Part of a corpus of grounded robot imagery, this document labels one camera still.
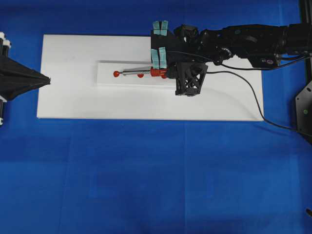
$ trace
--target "metal rod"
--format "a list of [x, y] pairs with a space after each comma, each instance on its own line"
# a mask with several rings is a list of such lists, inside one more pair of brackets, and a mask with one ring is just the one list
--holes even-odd
[[4, 102], [0, 99], [0, 127], [3, 125]]
[[3, 39], [0, 38], [0, 55], [2, 55], [2, 49], [3, 49]]
[[11, 42], [9, 40], [4, 40], [2, 44], [2, 55], [8, 57], [9, 49], [11, 48]]
[[123, 71], [120, 74], [125, 75], [133, 75], [133, 74], [150, 74], [151, 70], [142, 70], [142, 71]]

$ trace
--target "black bracket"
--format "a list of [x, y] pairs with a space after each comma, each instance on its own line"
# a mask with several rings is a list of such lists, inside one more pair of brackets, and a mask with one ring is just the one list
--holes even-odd
[[[312, 81], [296, 96], [297, 129], [312, 135]], [[302, 135], [310, 144], [312, 137]]]
[[200, 94], [208, 66], [204, 63], [176, 63], [177, 77], [175, 95], [195, 96]]

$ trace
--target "wire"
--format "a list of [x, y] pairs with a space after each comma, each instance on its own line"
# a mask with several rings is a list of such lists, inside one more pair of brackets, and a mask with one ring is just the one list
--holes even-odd
[[273, 122], [269, 121], [268, 119], [266, 119], [266, 118], [264, 117], [264, 115], [262, 114], [262, 111], [261, 111], [261, 108], [260, 108], [260, 104], [259, 104], [258, 98], [257, 98], [257, 96], [256, 96], [256, 94], [255, 94], [254, 88], [253, 88], [252, 85], [248, 82], [248, 80], [246, 80], [245, 78], [243, 78], [243, 77], [240, 76], [239, 74], [234, 73], [234, 72], [229, 72], [229, 71], [206, 72], [206, 73], [207, 73], [207, 74], [229, 73], [229, 74], [232, 74], [232, 75], [235, 75], [235, 76], [241, 78], [241, 79], [244, 80], [244, 81], [249, 85], [249, 87], [252, 89], [254, 99], [255, 99], [255, 101], [256, 101], [256, 103], [257, 103], [257, 106], [258, 106], [258, 110], [259, 110], [259, 112], [260, 112], [260, 115], [261, 115], [262, 119], [263, 119], [265, 122], [267, 122], [268, 124], [271, 124], [271, 125], [273, 125], [273, 126], [275, 126], [275, 127], [278, 127], [278, 128], [287, 129], [287, 130], [290, 130], [290, 131], [294, 131], [294, 132], [297, 132], [297, 133], [300, 133], [300, 134], [303, 134], [303, 135], [312, 137], [312, 135], [310, 135], [310, 134], [301, 132], [301, 131], [299, 131], [299, 130], [297, 130], [297, 129], [294, 129], [294, 128], [289, 128], [289, 127], [286, 127], [286, 126], [282, 126], [282, 125], [273, 123]]
[[192, 53], [187, 53], [187, 52], [182, 52], [182, 51], [167, 51], [169, 53], [178, 53], [178, 54], [184, 54], [184, 55], [190, 55], [190, 56], [196, 56], [196, 57], [199, 57], [199, 58], [203, 58], [205, 60], [208, 60], [210, 62], [214, 62], [214, 60], [212, 60], [211, 58], [207, 58], [205, 56], [202, 56], [202, 55], [197, 55], [197, 54], [192, 54]]
[[306, 57], [297, 59], [295, 61], [288, 62], [288, 63], [285, 63], [283, 65], [280, 65], [280, 66], [277, 66], [277, 67], [272, 67], [272, 68], [238, 68], [238, 67], [231, 67], [231, 66], [225, 65], [223, 63], [221, 64], [221, 66], [227, 67], [227, 68], [230, 68], [230, 69], [234, 69], [234, 70], [241, 70], [241, 71], [271, 71], [271, 70], [276, 70], [276, 69], [279, 69], [279, 68], [282, 68], [282, 67], [290, 66], [292, 64], [295, 64], [297, 62], [300, 62], [302, 60], [306, 60], [306, 59], [309, 59], [309, 58], [311, 58], [311, 56], [306, 56]]
[[[208, 61], [210, 61], [210, 62], [214, 62], [214, 60], [212, 60], [211, 58], [208, 58], [208, 57], [205, 57], [205, 56], [202, 56], [202, 55], [197, 55], [197, 54], [192, 54], [192, 53], [187, 53], [187, 52], [182, 52], [182, 51], [167, 51], [167, 52], [185, 54], [185, 55], [190, 55], [190, 56], [196, 56], [196, 57], [199, 57], [199, 58], [203, 58], [203, 59], [205, 59], [205, 60], [208, 60]], [[276, 70], [276, 69], [279, 69], [279, 68], [282, 68], [282, 67], [290, 66], [290, 65], [292, 65], [292, 64], [295, 64], [295, 63], [297, 63], [297, 62], [300, 62], [300, 61], [309, 59], [309, 58], [311, 58], [311, 57], [312, 57], [312, 56], [300, 57], [299, 59], [294, 60], [294, 61], [292, 61], [292, 62], [285, 63], [285, 64], [283, 64], [283, 65], [280, 65], [280, 66], [277, 66], [277, 67], [272, 67], [272, 68], [239, 68], [239, 67], [231, 67], [231, 66], [225, 65], [225, 64], [223, 64], [223, 63], [220, 64], [220, 65], [223, 66], [223, 67], [226, 67], [226, 68], [230, 68], [230, 69], [234, 69], [234, 70], [240, 70], [240, 71], [270, 71], [270, 70]]]

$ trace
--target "red spring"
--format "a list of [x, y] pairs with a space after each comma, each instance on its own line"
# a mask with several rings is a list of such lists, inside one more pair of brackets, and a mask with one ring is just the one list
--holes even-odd
[[151, 76], [153, 77], [161, 77], [163, 79], [167, 78], [166, 76], [167, 69], [154, 69], [151, 68]]

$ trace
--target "blue cloth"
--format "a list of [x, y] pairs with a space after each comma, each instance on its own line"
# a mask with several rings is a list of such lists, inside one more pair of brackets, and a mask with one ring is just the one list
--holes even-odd
[[[297, 0], [10, 0], [0, 15], [10, 57], [36, 70], [43, 34], [146, 36], [159, 19], [170, 30], [300, 22]], [[263, 72], [265, 116], [294, 122], [304, 85], [304, 63]], [[37, 100], [31, 91], [10, 102], [0, 128], [1, 233], [312, 231], [312, 147], [296, 133], [263, 122], [37, 119]]]

